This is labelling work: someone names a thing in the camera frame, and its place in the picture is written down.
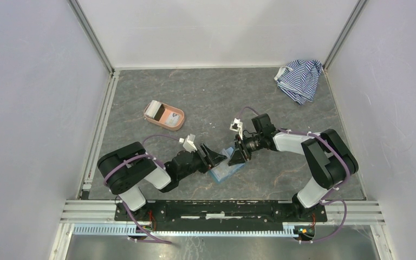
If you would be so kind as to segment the teal card holder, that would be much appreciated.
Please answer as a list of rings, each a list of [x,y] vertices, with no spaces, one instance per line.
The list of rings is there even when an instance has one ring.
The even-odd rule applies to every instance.
[[[227,180],[227,178],[229,178],[231,175],[239,171],[245,165],[245,163],[236,164],[233,166],[228,165],[228,161],[231,159],[233,151],[234,151],[233,147],[222,149],[221,154],[227,156],[227,159],[222,161],[218,166],[209,170],[209,174],[217,183],[221,183]]]

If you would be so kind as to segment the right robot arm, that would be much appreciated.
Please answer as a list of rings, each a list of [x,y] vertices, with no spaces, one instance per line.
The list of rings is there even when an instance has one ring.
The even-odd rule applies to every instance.
[[[305,221],[313,214],[313,207],[322,204],[333,190],[359,170],[359,164],[337,131],[298,132],[275,127],[267,114],[252,118],[255,132],[244,135],[243,123],[235,118],[230,130],[236,132],[235,149],[230,166],[252,159],[253,152],[267,149],[303,155],[309,166],[311,178],[292,198],[291,214]]]

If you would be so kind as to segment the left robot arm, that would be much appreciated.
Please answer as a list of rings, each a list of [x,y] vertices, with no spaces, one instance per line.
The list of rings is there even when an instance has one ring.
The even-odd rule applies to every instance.
[[[178,187],[189,175],[206,173],[226,159],[227,156],[201,144],[193,151],[184,149],[163,163],[149,154],[142,143],[134,142],[102,156],[97,168],[103,184],[128,207],[128,214],[140,221],[148,215],[147,201],[138,187],[142,180],[165,193]]]

